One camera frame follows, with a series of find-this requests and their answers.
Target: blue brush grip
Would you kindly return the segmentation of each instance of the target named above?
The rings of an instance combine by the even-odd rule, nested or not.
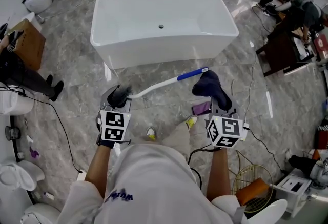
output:
[[[203,68],[200,68],[200,69],[197,69],[195,71],[191,71],[189,73],[186,73],[186,74],[182,74],[180,76],[177,77],[177,81],[180,81],[180,80],[184,80],[186,78],[189,78],[189,77],[192,77],[192,76],[195,76],[197,74],[202,74],[202,73],[205,73],[209,70],[208,67],[203,67]]]

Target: cleaning brush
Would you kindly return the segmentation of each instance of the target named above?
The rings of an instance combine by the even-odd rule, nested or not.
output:
[[[165,80],[163,82],[154,84],[154,85],[146,88],[142,92],[135,94],[135,95],[131,94],[131,92],[132,92],[131,86],[128,86],[128,87],[117,86],[116,89],[107,97],[107,102],[109,103],[109,105],[112,108],[121,108],[126,104],[127,99],[140,98],[143,95],[149,93],[150,91],[152,91],[156,88],[160,88],[160,87],[184,80],[186,78],[205,73],[208,70],[209,70],[208,67],[203,67],[203,68],[188,72],[186,74],[179,75],[179,76],[171,78],[169,80]]]

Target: white marker cube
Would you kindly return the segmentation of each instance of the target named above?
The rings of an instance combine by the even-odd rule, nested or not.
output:
[[[101,139],[122,142],[131,114],[101,110],[100,116]]]
[[[242,138],[243,121],[234,118],[212,116],[207,131],[213,146],[233,148]]]

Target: bathtub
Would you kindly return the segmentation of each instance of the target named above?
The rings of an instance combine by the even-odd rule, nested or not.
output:
[[[237,36],[223,0],[96,0],[90,41],[116,69],[214,58]]]

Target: gray marble floor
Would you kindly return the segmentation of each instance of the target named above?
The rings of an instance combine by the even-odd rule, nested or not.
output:
[[[287,148],[293,151],[311,148],[315,127],[322,119],[321,102],[325,98],[321,75],[315,65],[309,65],[288,76],[277,73],[263,77],[259,61],[255,62],[255,50],[261,47],[263,36],[267,33],[251,9],[258,1],[224,0],[239,29],[239,36],[215,59],[119,69],[116,70],[117,77],[113,75],[113,80],[107,82],[104,64],[90,44],[95,0],[54,0],[51,7],[42,13],[47,18],[42,30],[47,40],[39,72],[44,77],[53,74],[54,83],[60,79],[65,83],[54,106],[68,133],[76,165],[87,170],[96,150],[98,131],[94,119],[98,113],[100,96],[108,88],[116,83],[131,84],[137,92],[153,83],[202,66],[209,66],[218,74],[223,88],[230,93],[232,91],[240,105],[241,118],[244,119],[249,105],[247,122],[250,128],[267,143],[282,167]],[[260,11],[257,13],[266,28],[272,29],[274,21]],[[137,139],[149,125],[156,127],[160,139],[166,137],[191,114],[194,104],[206,100],[191,93],[197,80],[197,77],[190,78],[134,100],[127,137]],[[266,91],[271,94],[273,118],[269,114]],[[43,95],[35,96],[47,100]],[[28,121],[27,129],[23,124],[24,118]],[[35,103],[30,113],[16,118],[16,123],[22,130],[19,149],[25,153],[27,160],[39,165],[46,176],[45,180],[38,183],[34,195],[38,201],[61,209],[70,184],[77,178],[77,172],[72,166],[67,140],[54,111],[48,105]],[[26,134],[34,139],[32,148],[40,153],[38,159],[29,155]],[[192,130],[191,148],[200,148],[207,143],[209,140],[206,138],[204,119],[200,118]],[[281,176],[271,155],[253,136],[248,135],[245,142],[237,145],[236,150],[253,163],[267,167],[274,180]],[[112,152],[109,172],[115,158],[116,153]],[[211,153],[197,153],[191,161],[191,166],[202,175],[204,191],[211,158]],[[234,150],[229,150],[229,164],[231,170],[236,172],[238,159]],[[42,195],[46,191],[55,196],[54,201]]]

